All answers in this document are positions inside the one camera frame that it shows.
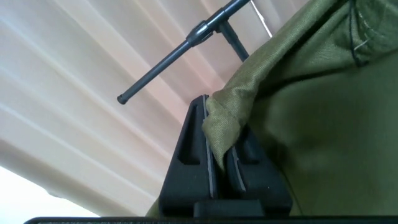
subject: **black stand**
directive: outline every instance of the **black stand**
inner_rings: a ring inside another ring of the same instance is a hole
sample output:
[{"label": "black stand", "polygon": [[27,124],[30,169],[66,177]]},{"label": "black stand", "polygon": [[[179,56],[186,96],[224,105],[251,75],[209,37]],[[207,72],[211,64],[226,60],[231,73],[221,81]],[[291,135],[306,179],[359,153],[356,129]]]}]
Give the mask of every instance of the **black stand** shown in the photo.
[{"label": "black stand", "polygon": [[149,70],[149,72],[147,72],[142,78],[135,82],[133,86],[126,90],[122,95],[118,96],[119,103],[127,103],[132,96],[146,86],[160,72],[163,72],[163,70],[176,61],[176,59],[181,57],[181,55],[191,47],[201,44],[211,37],[214,31],[222,33],[228,43],[232,45],[232,48],[235,50],[239,58],[242,61],[245,61],[249,57],[249,54],[239,41],[239,38],[229,24],[228,19],[249,1],[250,0],[232,0],[215,12],[209,19],[200,22],[194,29],[192,29],[184,42],[169,53],[168,56],[163,58],[163,60]]}]

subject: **green garment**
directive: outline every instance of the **green garment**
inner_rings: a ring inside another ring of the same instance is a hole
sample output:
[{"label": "green garment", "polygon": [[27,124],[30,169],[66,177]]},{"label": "green garment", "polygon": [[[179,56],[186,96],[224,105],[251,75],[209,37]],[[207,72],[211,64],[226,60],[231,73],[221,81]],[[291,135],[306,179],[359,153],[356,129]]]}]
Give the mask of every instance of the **green garment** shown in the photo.
[{"label": "green garment", "polygon": [[396,0],[306,4],[207,100],[220,167],[249,123],[291,215],[398,215],[397,24]]}]

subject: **green fabric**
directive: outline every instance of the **green fabric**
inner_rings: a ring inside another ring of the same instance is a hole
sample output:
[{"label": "green fabric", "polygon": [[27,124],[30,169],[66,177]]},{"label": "green fabric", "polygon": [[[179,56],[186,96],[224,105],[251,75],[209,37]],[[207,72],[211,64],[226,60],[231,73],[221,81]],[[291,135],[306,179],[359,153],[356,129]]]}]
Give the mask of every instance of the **green fabric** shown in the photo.
[{"label": "green fabric", "polygon": [[395,0],[305,5],[206,101],[220,167],[249,122],[293,215],[398,215],[396,24]]}]

